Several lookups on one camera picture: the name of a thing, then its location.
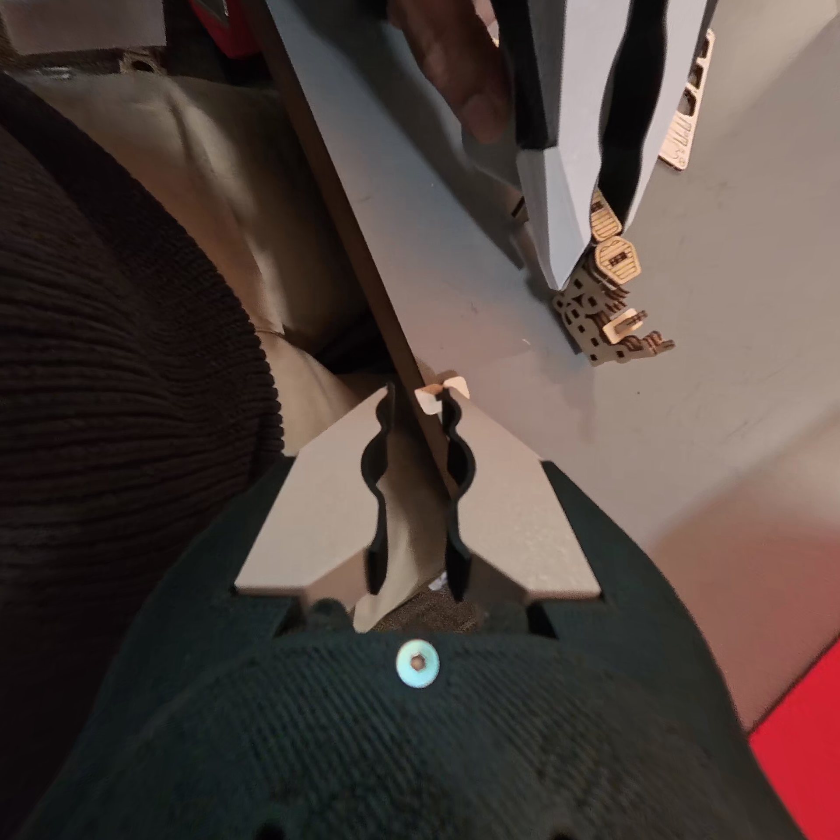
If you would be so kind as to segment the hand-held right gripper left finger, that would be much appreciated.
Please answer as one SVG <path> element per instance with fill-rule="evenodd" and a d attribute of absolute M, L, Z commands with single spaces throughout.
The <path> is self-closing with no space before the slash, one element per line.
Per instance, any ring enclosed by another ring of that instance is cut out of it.
<path fill-rule="evenodd" d="M 305 444 L 234 582 L 236 594 L 289 599 L 301 613 L 341 610 L 380 593 L 389 537 L 379 483 L 389 465 L 394 384 L 379 388 Z"/>

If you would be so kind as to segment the wooden puzzle model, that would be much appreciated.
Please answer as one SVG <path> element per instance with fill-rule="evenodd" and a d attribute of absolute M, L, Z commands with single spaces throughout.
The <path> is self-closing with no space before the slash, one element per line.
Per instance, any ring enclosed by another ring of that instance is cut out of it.
<path fill-rule="evenodd" d="M 639 332 L 648 315 L 629 306 L 627 285 L 641 274 L 641 262 L 598 187 L 591 199 L 590 222 L 591 242 L 568 284 L 552 299 L 563 327 L 593 367 L 671 351 L 675 342 L 663 339 L 660 332 Z"/>

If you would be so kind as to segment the person's beige trousers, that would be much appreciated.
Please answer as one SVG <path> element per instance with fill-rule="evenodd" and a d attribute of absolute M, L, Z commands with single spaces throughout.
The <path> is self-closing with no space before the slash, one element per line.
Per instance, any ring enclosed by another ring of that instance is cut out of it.
<path fill-rule="evenodd" d="M 269 94 L 147 75 L 15 80 L 120 163 L 243 306 L 274 381 L 283 448 L 236 497 L 362 403 L 310 354 L 361 312 L 361 294 L 334 237 L 319 232 L 307 166 Z"/>

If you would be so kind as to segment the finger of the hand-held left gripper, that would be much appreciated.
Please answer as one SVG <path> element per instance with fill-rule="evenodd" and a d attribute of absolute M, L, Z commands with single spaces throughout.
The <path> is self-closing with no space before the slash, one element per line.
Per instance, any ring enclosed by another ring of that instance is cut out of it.
<path fill-rule="evenodd" d="M 601 166 L 601 192 L 625 227 L 642 202 L 712 16 L 712 1 L 631 2 Z"/>
<path fill-rule="evenodd" d="M 627 1 L 528 2 L 548 139 L 518 151 L 532 240 L 547 285 L 565 288 L 590 243 L 602 110 Z"/>

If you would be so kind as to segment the grey desk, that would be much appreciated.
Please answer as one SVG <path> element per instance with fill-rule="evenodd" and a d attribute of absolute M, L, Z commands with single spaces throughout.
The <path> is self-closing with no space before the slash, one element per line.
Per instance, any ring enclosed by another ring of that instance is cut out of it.
<path fill-rule="evenodd" d="M 406 386 L 463 375 L 641 545 L 752 729 L 838 636 L 838 2 L 719 3 L 687 169 L 651 165 L 628 229 L 675 348 L 597 368 L 403 37 L 248 11 Z"/>

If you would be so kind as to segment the small figure-eight wooden piece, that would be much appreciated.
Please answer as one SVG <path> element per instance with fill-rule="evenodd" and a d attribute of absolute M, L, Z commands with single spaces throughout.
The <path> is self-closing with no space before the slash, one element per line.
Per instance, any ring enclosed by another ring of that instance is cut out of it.
<path fill-rule="evenodd" d="M 457 374 L 456 371 L 442 371 L 431 384 L 427 384 L 415 390 L 416 402 L 428 416 L 436 416 L 443 420 L 444 395 L 450 391 L 461 394 L 465 399 L 470 399 L 469 387 L 466 379 Z"/>

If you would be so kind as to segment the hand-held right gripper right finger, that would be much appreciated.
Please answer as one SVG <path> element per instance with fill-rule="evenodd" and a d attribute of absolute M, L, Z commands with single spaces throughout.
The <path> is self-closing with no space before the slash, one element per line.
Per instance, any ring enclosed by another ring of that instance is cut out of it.
<path fill-rule="evenodd" d="M 479 604 L 595 600 L 592 568 L 544 463 L 460 391 L 441 392 L 447 468 L 445 568 L 454 598 Z"/>

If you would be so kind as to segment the person's left hand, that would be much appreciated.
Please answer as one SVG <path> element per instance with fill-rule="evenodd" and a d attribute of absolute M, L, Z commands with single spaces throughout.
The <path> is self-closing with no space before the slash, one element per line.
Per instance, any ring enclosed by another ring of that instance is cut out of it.
<path fill-rule="evenodd" d="M 389 1 L 399 29 L 425 78 L 476 141 L 499 140 L 512 114 L 508 69 L 488 29 L 490 1 Z"/>

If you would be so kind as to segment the red plastic bin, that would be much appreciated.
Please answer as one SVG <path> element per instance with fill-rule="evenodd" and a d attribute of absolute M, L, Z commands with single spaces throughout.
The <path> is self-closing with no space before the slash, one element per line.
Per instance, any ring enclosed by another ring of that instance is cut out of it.
<path fill-rule="evenodd" d="M 839 838 L 839 643 L 749 736 L 753 754 L 808 839 Z"/>

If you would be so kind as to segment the person's black knit sweater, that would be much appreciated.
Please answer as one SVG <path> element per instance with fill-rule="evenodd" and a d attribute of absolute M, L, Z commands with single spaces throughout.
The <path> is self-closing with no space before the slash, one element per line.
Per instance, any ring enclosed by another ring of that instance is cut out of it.
<path fill-rule="evenodd" d="M 98 143 L 1 85 L 1 829 L 83 728 L 161 577 L 280 456 L 243 306 Z"/>

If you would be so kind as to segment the laser-cut wooden parts sheet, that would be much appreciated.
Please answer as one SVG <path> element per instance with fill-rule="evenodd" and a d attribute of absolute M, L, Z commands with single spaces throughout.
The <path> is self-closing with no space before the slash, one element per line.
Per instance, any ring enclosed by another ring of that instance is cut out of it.
<path fill-rule="evenodd" d="M 715 40 L 712 29 L 708 28 L 658 154 L 662 162 L 679 172 L 687 168 L 690 159 Z"/>

